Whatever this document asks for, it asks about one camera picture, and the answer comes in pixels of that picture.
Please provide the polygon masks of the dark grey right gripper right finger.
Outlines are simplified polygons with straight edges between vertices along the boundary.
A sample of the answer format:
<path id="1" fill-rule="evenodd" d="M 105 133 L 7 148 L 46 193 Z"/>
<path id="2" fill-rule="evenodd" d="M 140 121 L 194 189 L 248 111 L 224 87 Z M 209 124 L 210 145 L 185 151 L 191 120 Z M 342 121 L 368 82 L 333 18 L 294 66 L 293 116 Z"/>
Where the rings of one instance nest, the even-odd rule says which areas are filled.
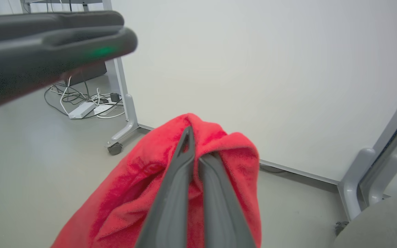
<path id="1" fill-rule="evenodd" d="M 199 159 L 205 248 L 256 248 L 235 190 L 217 154 Z"/>

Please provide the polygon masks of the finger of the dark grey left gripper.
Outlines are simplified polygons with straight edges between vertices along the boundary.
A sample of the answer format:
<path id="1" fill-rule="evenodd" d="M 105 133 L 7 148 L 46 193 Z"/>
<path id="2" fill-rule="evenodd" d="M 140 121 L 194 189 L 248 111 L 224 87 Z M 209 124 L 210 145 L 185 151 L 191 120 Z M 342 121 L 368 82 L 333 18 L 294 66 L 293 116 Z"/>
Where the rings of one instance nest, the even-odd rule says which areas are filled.
<path id="1" fill-rule="evenodd" d="M 84 66 L 128 55 L 137 45 L 127 27 L 62 29 L 0 41 L 0 106 Z"/>
<path id="2" fill-rule="evenodd" d="M 52 30 L 124 25 L 116 11 L 0 15 L 0 41 Z"/>

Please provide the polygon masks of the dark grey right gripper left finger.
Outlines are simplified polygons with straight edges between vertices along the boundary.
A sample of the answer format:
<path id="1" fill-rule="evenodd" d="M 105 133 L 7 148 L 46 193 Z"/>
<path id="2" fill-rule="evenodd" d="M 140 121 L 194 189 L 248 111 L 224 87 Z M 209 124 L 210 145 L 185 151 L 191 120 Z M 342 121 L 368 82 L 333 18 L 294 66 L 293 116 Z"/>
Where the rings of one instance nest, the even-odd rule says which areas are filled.
<path id="1" fill-rule="evenodd" d="M 194 158 L 194 134 L 188 126 L 181 135 L 134 248 L 186 248 Z"/>

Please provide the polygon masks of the red fleece clothing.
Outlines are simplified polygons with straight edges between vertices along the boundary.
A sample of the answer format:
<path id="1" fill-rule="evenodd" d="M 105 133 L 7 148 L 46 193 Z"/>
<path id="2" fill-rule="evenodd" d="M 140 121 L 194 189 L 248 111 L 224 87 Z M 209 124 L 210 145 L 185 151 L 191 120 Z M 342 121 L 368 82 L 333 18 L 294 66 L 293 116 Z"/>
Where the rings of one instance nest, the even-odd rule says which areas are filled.
<path id="1" fill-rule="evenodd" d="M 181 139 L 191 126 L 196 145 L 189 186 L 187 248 L 204 248 L 203 184 L 200 155 L 216 151 L 234 187 L 256 248 L 262 226 L 257 196 L 259 154 L 242 133 L 226 133 L 219 124 L 183 114 L 146 134 L 62 228 L 51 248 L 134 248 L 162 179 Z"/>

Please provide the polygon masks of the grey fabric sofa seat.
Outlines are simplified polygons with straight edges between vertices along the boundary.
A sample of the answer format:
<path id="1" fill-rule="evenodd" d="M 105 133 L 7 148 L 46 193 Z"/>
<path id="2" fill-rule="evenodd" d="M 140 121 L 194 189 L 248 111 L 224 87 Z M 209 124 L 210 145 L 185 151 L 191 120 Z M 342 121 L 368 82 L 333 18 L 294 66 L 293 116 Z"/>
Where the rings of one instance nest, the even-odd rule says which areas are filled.
<path id="1" fill-rule="evenodd" d="M 333 248 L 397 248 L 397 197 L 367 207 L 335 238 Z"/>

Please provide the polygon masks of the dark box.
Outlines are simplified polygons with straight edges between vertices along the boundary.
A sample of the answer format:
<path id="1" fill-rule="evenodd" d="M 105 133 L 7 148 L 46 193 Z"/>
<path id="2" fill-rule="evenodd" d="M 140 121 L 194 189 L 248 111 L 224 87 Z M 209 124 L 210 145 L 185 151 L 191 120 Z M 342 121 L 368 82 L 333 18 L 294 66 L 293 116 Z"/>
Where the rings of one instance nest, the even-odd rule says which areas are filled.
<path id="1" fill-rule="evenodd" d="M 87 80 L 92 80 L 94 78 L 103 76 L 106 74 L 106 64 L 105 62 L 94 63 L 88 66 L 84 66 L 82 68 L 74 69 L 69 73 L 65 74 L 62 80 L 67 83 L 68 79 L 71 77 L 70 86 L 84 83 Z"/>

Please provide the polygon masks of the long white power strip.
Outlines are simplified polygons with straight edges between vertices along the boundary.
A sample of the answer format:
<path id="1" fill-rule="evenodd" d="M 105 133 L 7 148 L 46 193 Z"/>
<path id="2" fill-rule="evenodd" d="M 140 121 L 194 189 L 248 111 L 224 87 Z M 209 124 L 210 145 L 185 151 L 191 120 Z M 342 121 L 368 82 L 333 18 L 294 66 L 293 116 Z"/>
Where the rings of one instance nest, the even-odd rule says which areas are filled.
<path id="1" fill-rule="evenodd" d="M 83 119 L 88 113 L 93 111 L 97 105 L 93 102 L 84 102 L 77 108 L 68 113 L 70 119 Z"/>

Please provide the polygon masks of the small white power adapter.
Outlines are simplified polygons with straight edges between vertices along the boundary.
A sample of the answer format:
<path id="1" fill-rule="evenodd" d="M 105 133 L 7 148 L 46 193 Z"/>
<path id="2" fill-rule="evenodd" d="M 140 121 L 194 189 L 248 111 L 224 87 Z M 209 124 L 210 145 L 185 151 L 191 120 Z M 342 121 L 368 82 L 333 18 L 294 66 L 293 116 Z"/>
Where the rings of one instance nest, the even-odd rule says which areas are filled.
<path id="1" fill-rule="evenodd" d="M 99 105 L 93 110 L 93 114 L 96 116 L 106 116 L 112 110 L 115 110 L 116 107 L 115 105 Z"/>

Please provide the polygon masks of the dark caster wheel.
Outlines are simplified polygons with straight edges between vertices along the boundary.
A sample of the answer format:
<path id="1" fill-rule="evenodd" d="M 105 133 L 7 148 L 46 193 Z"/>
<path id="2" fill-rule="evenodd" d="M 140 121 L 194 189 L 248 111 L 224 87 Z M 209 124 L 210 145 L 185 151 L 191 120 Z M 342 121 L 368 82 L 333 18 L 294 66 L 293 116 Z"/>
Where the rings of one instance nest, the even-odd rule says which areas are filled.
<path id="1" fill-rule="evenodd" d="M 115 156 L 122 152 L 123 146 L 121 143 L 115 143 L 115 144 L 112 144 L 112 146 L 108 147 L 107 150 L 110 155 Z"/>

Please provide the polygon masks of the grey partition leg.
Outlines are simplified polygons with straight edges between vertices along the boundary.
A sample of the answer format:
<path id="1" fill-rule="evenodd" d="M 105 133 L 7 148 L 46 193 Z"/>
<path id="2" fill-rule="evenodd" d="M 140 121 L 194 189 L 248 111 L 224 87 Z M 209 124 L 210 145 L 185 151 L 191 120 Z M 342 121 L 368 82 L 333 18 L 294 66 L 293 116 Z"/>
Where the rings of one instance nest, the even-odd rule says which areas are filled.
<path id="1" fill-rule="evenodd" d="M 126 126 L 113 135 L 110 141 L 107 141 L 106 148 L 109 151 L 112 150 L 113 147 L 121 146 L 120 141 L 139 128 L 133 97 L 128 94 L 122 59 L 119 57 L 115 58 L 113 61 L 119 83 L 120 94 L 122 96 L 124 114 L 126 116 Z"/>

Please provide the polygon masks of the grey desk frame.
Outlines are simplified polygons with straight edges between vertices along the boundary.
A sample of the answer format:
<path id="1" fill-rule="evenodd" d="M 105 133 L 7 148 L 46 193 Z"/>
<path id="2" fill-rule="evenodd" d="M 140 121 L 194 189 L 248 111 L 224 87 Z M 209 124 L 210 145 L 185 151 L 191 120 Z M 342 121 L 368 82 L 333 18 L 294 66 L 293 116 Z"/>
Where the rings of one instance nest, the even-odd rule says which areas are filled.
<path id="1" fill-rule="evenodd" d="M 112 10 L 111 0 L 19 0 L 24 13 L 93 12 Z"/>

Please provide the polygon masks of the grey partition post with feet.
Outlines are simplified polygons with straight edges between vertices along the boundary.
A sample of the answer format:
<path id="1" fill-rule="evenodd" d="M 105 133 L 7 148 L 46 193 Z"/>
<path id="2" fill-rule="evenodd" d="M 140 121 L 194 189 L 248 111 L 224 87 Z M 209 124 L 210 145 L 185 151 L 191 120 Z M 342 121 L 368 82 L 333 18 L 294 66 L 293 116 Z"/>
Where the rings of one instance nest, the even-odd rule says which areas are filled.
<path id="1" fill-rule="evenodd" d="M 397 174 L 397 110 L 372 148 L 362 148 L 338 184 L 349 221 L 365 207 L 383 199 L 384 191 Z"/>

